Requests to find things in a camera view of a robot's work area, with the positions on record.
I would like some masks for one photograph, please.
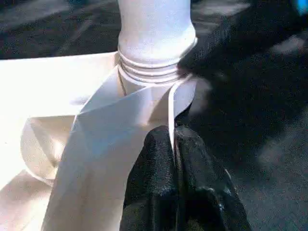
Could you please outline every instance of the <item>white cylinder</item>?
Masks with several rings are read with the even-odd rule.
[[[195,44],[190,0],[118,0],[120,72],[143,83],[179,77],[177,63]]]

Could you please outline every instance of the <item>black glove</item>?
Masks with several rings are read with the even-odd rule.
[[[226,18],[179,63],[180,68],[205,75],[286,40],[308,26],[307,14],[292,0],[253,1],[246,10]]]
[[[127,182],[122,231],[250,230],[227,171],[188,127],[149,132]]]

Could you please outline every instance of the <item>gloved hand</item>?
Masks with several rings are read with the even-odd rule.
[[[150,131],[127,182],[122,231],[250,230],[227,171],[186,126]]]
[[[204,76],[286,40],[308,27],[307,0],[255,0],[226,18],[180,61],[180,68]]]

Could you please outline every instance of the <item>dark floor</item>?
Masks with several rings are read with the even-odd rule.
[[[22,26],[6,23],[0,12],[0,59],[116,51],[116,1],[71,4]],[[197,34],[245,6],[235,0],[193,5]],[[308,230],[308,52],[302,44],[296,37],[223,70],[227,81],[212,90],[200,81],[191,106],[191,127],[232,175],[254,230]]]

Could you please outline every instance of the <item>white plastic sheet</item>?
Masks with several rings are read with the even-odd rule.
[[[194,96],[195,80],[173,87],[150,86],[123,96],[112,83],[117,67],[76,116],[58,168],[42,229],[45,231],[119,229],[128,174],[146,134],[159,125],[173,133],[174,118]],[[106,99],[106,92],[117,97]]]

